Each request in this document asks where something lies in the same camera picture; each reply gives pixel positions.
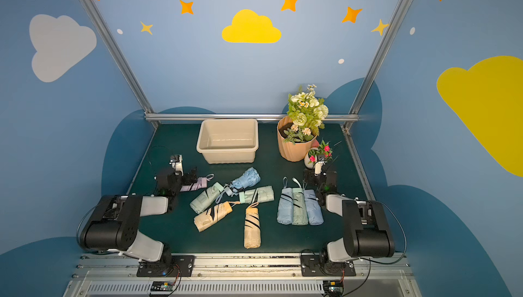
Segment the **lilac umbrella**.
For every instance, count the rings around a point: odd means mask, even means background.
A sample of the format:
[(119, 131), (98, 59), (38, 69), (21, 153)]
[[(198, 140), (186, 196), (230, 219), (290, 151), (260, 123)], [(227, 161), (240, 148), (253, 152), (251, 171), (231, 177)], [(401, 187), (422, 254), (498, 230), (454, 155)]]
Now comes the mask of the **lilac umbrella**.
[(214, 178), (214, 174), (208, 174), (205, 177), (191, 177), (183, 180), (181, 192), (193, 192), (199, 189), (206, 189), (208, 182)]

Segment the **mint green umbrella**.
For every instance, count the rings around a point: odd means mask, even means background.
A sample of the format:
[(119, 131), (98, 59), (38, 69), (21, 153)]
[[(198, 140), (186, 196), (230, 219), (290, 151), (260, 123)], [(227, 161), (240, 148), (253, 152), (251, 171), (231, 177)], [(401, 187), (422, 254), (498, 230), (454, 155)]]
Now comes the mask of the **mint green umbrella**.
[(210, 207), (213, 202), (215, 202), (215, 200), (223, 191), (223, 185), (216, 182), (211, 187), (206, 188), (197, 198), (191, 201), (191, 209), (196, 212), (197, 215), (201, 214), (207, 210), (207, 208)]

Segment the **beige striped umbrella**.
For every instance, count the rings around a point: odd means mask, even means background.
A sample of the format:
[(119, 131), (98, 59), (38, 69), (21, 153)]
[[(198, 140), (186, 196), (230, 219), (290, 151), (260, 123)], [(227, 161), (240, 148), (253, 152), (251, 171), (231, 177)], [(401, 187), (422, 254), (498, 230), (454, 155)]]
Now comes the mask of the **beige striped umbrella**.
[(255, 249), (261, 246), (261, 226), (258, 211), (259, 203), (250, 204), (246, 209), (244, 247)]
[(226, 215), (232, 212), (233, 207), (237, 204), (240, 204), (240, 202), (224, 202), (216, 204), (214, 207), (210, 207), (203, 213), (197, 215), (194, 218), (194, 224), (198, 232), (203, 232), (222, 220)]

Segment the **green umbrella with black strap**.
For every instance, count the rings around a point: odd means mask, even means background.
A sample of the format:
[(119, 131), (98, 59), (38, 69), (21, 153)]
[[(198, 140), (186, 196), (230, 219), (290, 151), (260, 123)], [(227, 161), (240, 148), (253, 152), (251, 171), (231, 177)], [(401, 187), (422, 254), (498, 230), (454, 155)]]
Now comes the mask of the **green umbrella with black strap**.
[(266, 203), (275, 199), (274, 191), (270, 185), (245, 190), (240, 192), (238, 196), (241, 204)]

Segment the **light blue umbrella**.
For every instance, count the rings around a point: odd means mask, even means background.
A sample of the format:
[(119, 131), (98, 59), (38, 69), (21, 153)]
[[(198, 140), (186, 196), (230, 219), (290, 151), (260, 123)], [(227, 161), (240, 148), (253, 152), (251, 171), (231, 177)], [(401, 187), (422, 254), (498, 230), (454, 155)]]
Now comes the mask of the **light blue umbrella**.
[(260, 181), (261, 177), (257, 170), (250, 167), (240, 177), (226, 184), (224, 190), (228, 196), (235, 196), (247, 188), (257, 185)]

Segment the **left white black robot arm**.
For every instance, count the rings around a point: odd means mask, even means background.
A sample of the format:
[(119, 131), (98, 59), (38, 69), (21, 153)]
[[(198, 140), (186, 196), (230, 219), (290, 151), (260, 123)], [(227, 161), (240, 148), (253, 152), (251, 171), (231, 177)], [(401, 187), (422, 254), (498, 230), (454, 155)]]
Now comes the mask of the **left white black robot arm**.
[(86, 252), (119, 253), (138, 260), (137, 277), (189, 277), (194, 256), (173, 256), (167, 243), (139, 230), (140, 220), (171, 213), (183, 186), (197, 182), (197, 169), (188, 173), (168, 168), (157, 176), (158, 194), (105, 195), (87, 223), (77, 228), (77, 240)]

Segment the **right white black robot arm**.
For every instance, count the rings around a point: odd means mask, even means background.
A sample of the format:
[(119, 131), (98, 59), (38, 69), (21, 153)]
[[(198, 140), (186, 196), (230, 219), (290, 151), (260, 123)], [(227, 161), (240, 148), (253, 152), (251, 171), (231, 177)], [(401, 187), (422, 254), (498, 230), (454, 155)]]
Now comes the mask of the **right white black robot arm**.
[(303, 275), (323, 274), (354, 276), (353, 261), (358, 258), (389, 258), (396, 251), (394, 238), (385, 215), (384, 205), (377, 201), (357, 200), (338, 193), (337, 173), (304, 170), (305, 207), (310, 225), (324, 223), (323, 212), (342, 219), (342, 237), (322, 248), (318, 256), (301, 257)]

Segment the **blue umbrella right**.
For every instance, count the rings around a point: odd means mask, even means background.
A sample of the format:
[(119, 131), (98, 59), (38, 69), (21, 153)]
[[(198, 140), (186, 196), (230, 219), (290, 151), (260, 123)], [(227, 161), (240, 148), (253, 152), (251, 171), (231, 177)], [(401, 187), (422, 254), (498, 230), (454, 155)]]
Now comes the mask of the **blue umbrella right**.
[(305, 208), (309, 224), (311, 226), (319, 226), (324, 223), (319, 200), (313, 189), (304, 189)]

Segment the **pale green umbrella middle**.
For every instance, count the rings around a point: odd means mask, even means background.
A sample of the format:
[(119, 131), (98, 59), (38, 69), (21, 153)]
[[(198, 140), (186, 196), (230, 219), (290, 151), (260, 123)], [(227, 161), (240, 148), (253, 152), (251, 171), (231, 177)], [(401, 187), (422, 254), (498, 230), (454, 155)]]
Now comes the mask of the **pale green umbrella middle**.
[(296, 179), (292, 179), (294, 183), (298, 185), (297, 188), (292, 189), (293, 196), (293, 219), (292, 224), (294, 226), (306, 226), (309, 224), (309, 219), (306, 210), (304, 190), (300, 182)]

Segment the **beige plastic storage box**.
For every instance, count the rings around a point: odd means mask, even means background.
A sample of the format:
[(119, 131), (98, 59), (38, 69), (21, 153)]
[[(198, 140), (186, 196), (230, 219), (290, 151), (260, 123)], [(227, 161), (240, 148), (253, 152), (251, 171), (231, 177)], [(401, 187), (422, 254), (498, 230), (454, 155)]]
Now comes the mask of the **beige plastic storage box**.
[(258, 122), (204, 120), (196, 149), (209, 164), (253, 163), (259, 148)]

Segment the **white pot with pink flowers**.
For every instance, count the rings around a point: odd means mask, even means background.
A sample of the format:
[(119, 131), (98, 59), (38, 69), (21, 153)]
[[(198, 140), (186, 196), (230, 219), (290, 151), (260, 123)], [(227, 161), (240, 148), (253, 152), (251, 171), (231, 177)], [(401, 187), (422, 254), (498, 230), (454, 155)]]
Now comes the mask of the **white pot with pink flowers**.
[(332, 154), (333, 149), (329, 142), (324, 140), (321, 143), (315, 142), (304, 158), (305, 166), (308, 169), (313, 169), (318, 162), (330, 162), (332, 161)]

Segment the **right circuit board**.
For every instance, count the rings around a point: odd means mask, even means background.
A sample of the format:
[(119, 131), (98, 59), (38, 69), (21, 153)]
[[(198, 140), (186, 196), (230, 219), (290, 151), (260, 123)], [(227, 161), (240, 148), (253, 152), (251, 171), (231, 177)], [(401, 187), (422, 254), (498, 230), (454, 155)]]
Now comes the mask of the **right circuit board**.
[(326, 297), (342, 297), (344, 284), (342, 281), (323, 281), (323, 294)]

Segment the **left circuit board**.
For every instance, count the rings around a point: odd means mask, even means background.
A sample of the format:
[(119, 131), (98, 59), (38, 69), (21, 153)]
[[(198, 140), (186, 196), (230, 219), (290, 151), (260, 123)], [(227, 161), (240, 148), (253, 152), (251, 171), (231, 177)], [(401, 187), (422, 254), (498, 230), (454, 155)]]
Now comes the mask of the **left circuit board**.
[(174, 281), (153, 281), (149, 294), (169, 295), (174, 291), (175, 285)]

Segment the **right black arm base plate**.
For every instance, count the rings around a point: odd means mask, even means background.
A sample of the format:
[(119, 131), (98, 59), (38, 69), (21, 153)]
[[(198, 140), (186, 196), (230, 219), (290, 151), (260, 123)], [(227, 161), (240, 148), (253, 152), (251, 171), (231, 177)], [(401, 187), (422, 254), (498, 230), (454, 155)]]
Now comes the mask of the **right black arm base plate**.
[(355, 277), (353, 263), (331, 262), (326, 256), (313, 253), (300, 255), (300, 268), (304, 277)]

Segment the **aluminium rail front frame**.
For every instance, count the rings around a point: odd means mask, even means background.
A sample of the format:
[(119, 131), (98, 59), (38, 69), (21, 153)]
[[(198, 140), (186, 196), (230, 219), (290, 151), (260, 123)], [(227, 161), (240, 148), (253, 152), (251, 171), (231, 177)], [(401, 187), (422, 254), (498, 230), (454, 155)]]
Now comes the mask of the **aluminium rail front frame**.
[[(302, 253), (196, 253), (190, 277), (137, 277), (138, 261), (83, 255), (65, 296), (322, 296), (323, 281), (342, 281), (343, 296), (421, 296), (407, 260), (353, 261), (355, 277), (304, 277)], [(153, 281), (174, 281), (169, 295), (149, 294)]]

